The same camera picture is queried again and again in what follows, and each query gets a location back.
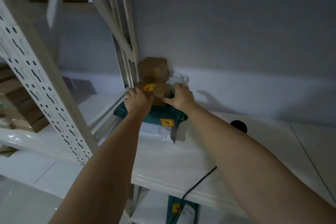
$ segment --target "black cord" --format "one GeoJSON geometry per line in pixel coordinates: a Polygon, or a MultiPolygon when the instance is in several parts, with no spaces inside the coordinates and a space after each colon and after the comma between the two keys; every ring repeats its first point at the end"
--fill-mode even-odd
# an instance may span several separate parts
{"type": "MultiPolygon", "coordinates": [[[[200,179],[194,186],[191,187],[190,190],[188,190],[182,197],[181,203],[180,203],[180,210],[182,211],[182,204],[184,201],[184,198],[194,189],[196,188],[205,178],[207,178],[213,171],[215,171],[217,169],[217,166],[214,167],[210,172],[208,172],[206,175],[203,176],[202,179],[200,179]]],[[[175,220],[176,216],[179,214],[179,211],[177,212],[177,214],[174,215],[174,217],[172,218],[172,220],[170,221],[170,224],[172,224],[172,222],[175,220]]]]}

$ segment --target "yellow sticker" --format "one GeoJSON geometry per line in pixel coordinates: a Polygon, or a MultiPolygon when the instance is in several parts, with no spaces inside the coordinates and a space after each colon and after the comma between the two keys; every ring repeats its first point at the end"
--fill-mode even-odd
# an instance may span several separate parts
{"type": "Polygon", "coordinates": [[[156,84],[146,84],[145,87],[143,88],[144,91],[153,91],[154,87],[156,84]]]}
{"type": "Polygon", "coordinates": [[[180,209],[180,204],[179,203],[173,204],[173,209],[172,209],[171,213],[172,214],[176,214],[176,213],[181,214],[181,209],[180,209]]]}
{"type": "Polygon", "coordinates": [[[160,119],[162,126],[167,126],[167,127],[174,127],[174,121],[173,120],[168,120],[168,119],[160,119]]]}

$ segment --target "perforated metal upright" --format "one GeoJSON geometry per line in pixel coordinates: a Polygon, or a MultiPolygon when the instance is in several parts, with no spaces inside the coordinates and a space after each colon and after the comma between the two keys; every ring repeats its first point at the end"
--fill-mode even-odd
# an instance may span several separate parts
{"type": "Polygon", "coordinates": [[[34,26],[28,0],[0,0],[0,56],[29,92],[74,158],[85,165],[97,143],[34,26]]]}

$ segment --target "left arm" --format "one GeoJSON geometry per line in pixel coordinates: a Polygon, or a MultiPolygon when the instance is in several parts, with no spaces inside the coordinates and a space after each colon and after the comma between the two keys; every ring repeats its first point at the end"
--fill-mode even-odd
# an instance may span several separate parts
{"type": "Polygon", "coordinates": [[[128,115],[79,173],[49,224],[119,223],[129,195],[140,126],[153,99],[136,87],[124,102],[128,115]]]}

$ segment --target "person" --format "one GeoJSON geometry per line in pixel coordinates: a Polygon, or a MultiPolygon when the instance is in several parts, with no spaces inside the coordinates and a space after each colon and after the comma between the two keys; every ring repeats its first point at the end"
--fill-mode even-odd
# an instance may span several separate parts
{"type": "MultiPolygon", "coordinates": [[[[195,103],[187,86],[176,83],[175,97],[164,101],[191,119],[225,186],[255,223],[336,223],[332,205],[253,138],[195,103]]],[[[79,173],[49,224],[119,223],[140,126],[153,99],[136,87],[124,103],[128,115],[79,173]]]]}

